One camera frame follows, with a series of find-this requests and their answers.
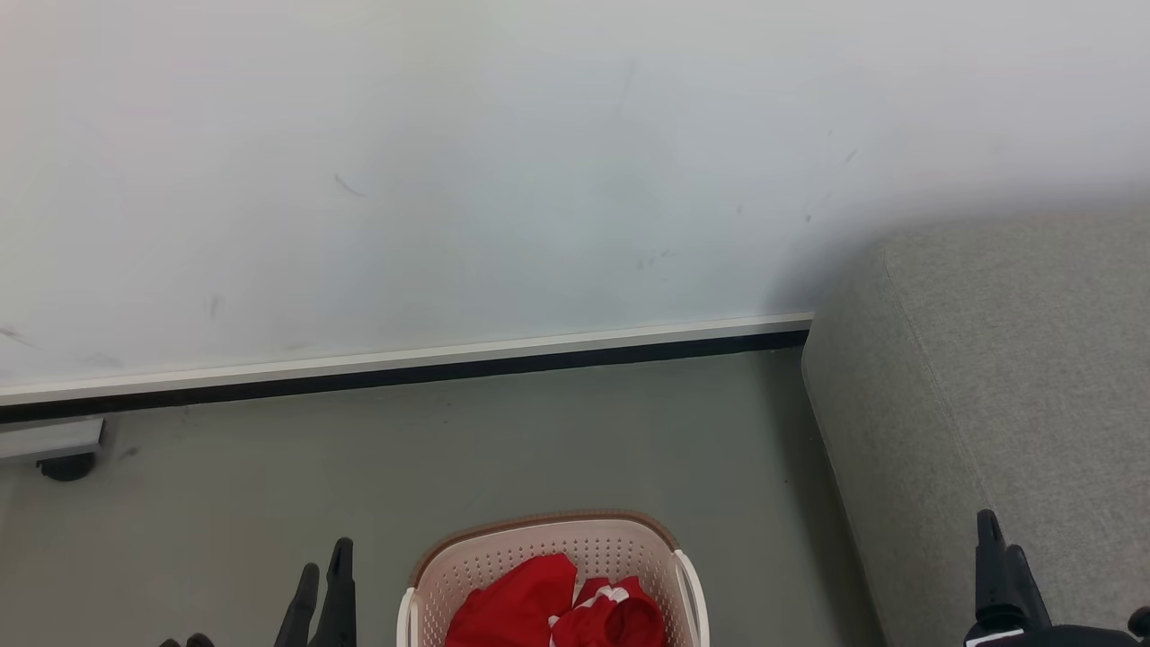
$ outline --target gray floor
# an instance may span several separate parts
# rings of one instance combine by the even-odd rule
[[[880,645],[799,351],[143,411],[82,482],[0,473],[6,645],[270,645],[299,569],[355,540],[360,645],[431,542],[634,508],[693,560],[716,646]]]

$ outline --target red fabric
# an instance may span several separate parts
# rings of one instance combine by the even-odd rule
[[[566,555],[523,562],[486,590],[473,591],[447,627],[445,647],[666,647],[659,606],[629,577],[614,587],[628,598],[596,598],[607,578],[592,578],[572,604],[576,570]],[[592,600],[588,607],[584,602]],[[549,618],[558,616],[554,626]]]
[[[583,585],[575,599],[575,608],[559,618],[551,627],[555,647],[665,647],[666,627],[659,606],[639,586],[637,577],[629,577],[614,586],[628,593],[627,600],[615,602],[608,596],[595,598],[607,578],[592,578]],[[590,607],[584,602],[595,599]]]
[[[572,608],[575,564],[532,557],[485,590],[473,591],[447,627],[445,647],[547,647],[547,618]]]

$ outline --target black caster wheel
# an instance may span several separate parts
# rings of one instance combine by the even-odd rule
[[[1138,638],[1150,638],[1150,607],[1142,607],[1134,611],[1126,627]]]
[[[75,482],[83,479],[95,467],[95,453],[76,454],[74,456],[61,456],[60,459],[45,459],[37,461],[36,467],[40,473],[57,482]]]

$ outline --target laundry basket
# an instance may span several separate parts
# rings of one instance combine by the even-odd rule
[[[397,647],[443,647],[455,611],[537,555],[567,555],[578,583],[638,576],[662,611],[668,647],[710,647],[707,606],[691,561],[646,515],[622,510],[538,515],[457,533],[424,555],[399,603]]]

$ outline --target basket rim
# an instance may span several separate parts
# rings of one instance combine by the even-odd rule
[[[412,577],[407,580],[407,586],[409,588],[417,588],[420,580],[423,578],[423,573],[427,571],[428,565],[435,560],[440,553],[447,548],[467,541],[469,539],[475,539],[483,537],[485,534],[496,534],[505,531],[513,531],[519,529],[527,529],[531,526],[543,526],[547,524],[557,524],[565,522],[601,522],[601,521],[623,521],[634,522],[636,524],[646,526],[649,530],[653,531],[659,539],[670,548],[672,553],[678,550],[678,542],[675,541],[675,537],[670,534],[667,526],[664,526],[651,515],[639,513],[637,510],[613,510],[613,509],[593,509],[593,510],[570,510],[567,513],[547,513],[542,515],[527,515],[523,517],[515,517],[512,519],[506,519],[503,522],[494,522],[491,524],[482,524],[478,526],[473,526],[467,530],[452,533],[442,540],[439,540],[435,546],[432,546],[427,553],[420,557],[420,561],[415,564],[415,569],[412,570]]]

